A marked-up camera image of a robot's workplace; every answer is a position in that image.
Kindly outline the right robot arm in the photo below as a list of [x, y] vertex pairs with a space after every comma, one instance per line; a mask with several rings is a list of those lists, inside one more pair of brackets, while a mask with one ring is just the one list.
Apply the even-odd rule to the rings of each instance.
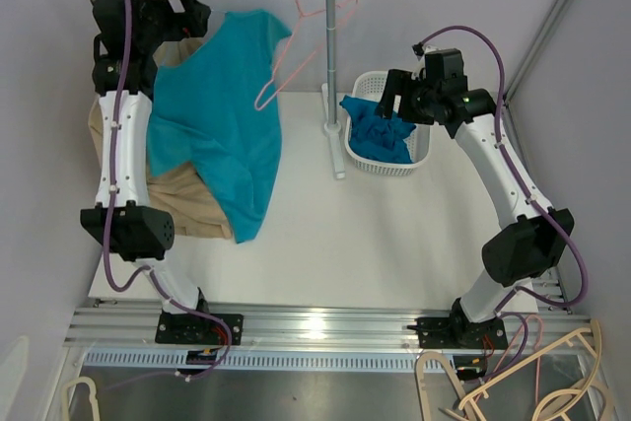
[[500, 228], [482, 247], [482, 273], [449, 314], [420, 316], [411, 325], [420, 347], [507, 348], [502, 317], [533, 279], [558, 264], [574, 228], [571, 212], [555, 209], [538, 191], [506, 137], [490, 93], [469, 88], [459, 50], [424, 54], [418, 72], [389, 70], [376, 113], [443, 126], [472, 162]]

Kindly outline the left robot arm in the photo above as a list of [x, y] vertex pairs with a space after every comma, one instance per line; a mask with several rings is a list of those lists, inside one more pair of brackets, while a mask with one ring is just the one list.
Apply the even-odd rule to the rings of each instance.
[[150, 205], [146, 141], [158, 66], [166, 41], [206, 34], [211, 10], [198, 0], [90, 0], [100, 29], [92, 73], [102, 115], [102, 171], [95, 204], [82, 227], [103, 247], [105, 278], [123, 293], [146, 275], [162, 298], [155, 340], [162, 344], [225, 345], [230, 337], [211, 317], [202, 291], [167, 252], [173, 217]]

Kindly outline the dark blue t shirt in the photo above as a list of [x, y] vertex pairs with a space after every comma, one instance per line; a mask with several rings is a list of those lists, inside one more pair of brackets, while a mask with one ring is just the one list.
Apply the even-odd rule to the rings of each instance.
[[377, 103], [345, 96], [340, 105], [351, 119], [350, 148], [361, 158], [399, 165], [412, 164], [405, 140], [416, 129], [396, 114], [391, 119], [375, 114]]

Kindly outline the teal t shirt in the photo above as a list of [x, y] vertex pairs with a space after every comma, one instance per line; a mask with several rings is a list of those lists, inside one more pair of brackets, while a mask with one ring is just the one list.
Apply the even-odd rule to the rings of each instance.
[[277, 44], [290, 34], [264, 10], [229, 12], [210, 39], [155, 79], [150, 172], [192, 164], [237, 243], [258, 234], [277, 177], [282, 131], [269, 81]]

